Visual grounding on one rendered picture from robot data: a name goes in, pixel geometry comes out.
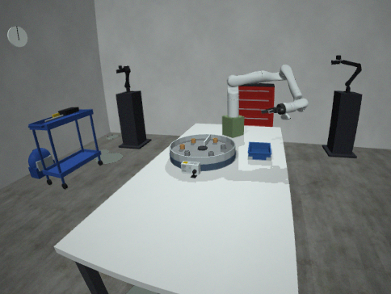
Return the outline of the blue plastic crate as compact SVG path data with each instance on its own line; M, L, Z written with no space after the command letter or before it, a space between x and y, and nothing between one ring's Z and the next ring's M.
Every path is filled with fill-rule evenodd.
M271 143L249 142L249 160L271 160Z

